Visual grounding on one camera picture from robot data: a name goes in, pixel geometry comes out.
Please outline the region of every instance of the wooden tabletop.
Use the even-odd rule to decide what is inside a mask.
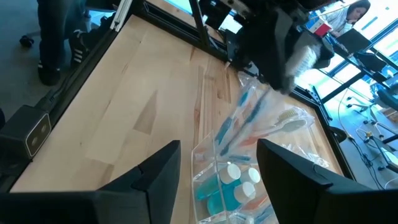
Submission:
[[[223,62],[132,16],[12,192],[98,189],[179,139],[182,161],[172,223],[191,222],[191,150],[221,126],[238,94],[236,72],[224,70]],[[289,97],[281,108],[292,105],[316,117]],[[341,173],[318,120],[289,141],[316,152]]]

